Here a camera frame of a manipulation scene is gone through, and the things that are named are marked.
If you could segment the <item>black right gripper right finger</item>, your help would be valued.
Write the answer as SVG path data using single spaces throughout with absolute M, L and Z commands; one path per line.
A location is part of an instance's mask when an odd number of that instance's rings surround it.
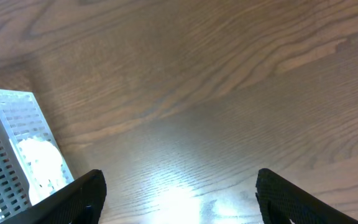
M 259 170 L 255 186 L 264 223 L 358 224 L 358 220 L 330 207 L 270 169 Z

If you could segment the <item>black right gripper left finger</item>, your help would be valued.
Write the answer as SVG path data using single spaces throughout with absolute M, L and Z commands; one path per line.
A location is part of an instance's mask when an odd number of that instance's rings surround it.
M 93 169 L 2 224 L 98 224 L 106 195 L 103 172 Z

